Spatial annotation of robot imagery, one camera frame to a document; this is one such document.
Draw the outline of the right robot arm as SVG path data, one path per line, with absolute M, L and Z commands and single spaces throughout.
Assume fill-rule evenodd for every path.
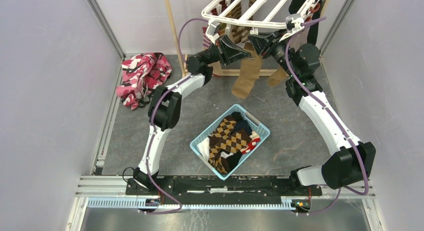
M 288 96 L 310 118 L 330 153 L 322 165 L 293 170 L 289 190 L 302 195 L 311 185 L 326 185 L 333 190 L 346 188 L 361 196 L 368 194 L 375 146 L 354 135 L 329 104 L 314 76 L 321 64 L 320 50 L 311 43 L 294 50 L 291 38 L 280 40 L 283 35 L 283 31 L 276 31 L 250 34 L 248 39 L 259 56 L 274 58 L 288 72 L 289 79 L 285 82 Z

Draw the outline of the brown striped sock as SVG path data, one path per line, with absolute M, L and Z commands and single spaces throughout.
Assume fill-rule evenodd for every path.
M 248 7 L 250 8 L 256 0 L 249 0 Z M 231 11 L 231 17 L 239 19 L 242 16 L 242 5 L 238 3 Z M 250 34 L 250 27 L 233 26 L 231 29 L 231 35 L 235 44 L 246 43 L 249 41 L 248 35 Z

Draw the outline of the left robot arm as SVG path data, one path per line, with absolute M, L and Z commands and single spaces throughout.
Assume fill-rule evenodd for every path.
M 207 49 L 188 57 L 187 76 L 171 85 L 159 85 L 154 89 L 148 110 L 147 144 L 138 167 L 133 171 L 133 180 L 145 195 L 157 190 L 160 157 L 169 132 L 180 120 L 183 99 L 211 80 L 212 63 L 227 66 L 251 56 L 249 51 L 234 44 L 227 35 L 221 36 Z

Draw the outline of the tan ribbed sock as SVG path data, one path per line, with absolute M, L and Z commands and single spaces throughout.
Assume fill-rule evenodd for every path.
M 253 45 L 246 42 L 244 49 L 250 52 L 251 56 L 245 58 L 240 63 L 240 72 L 237 80 L 232 87 L 232 94 L 240 99 L 245 99 L 260 77 L 263 59 L 259 56 Z
M 289 78 L 290 76 L 287 74 L 287 72 L 282 67 L 279 67 L 272 75 L 267 78 L 267 84 L 269 87 L 275 87 L 281 82 L 285 82 Z

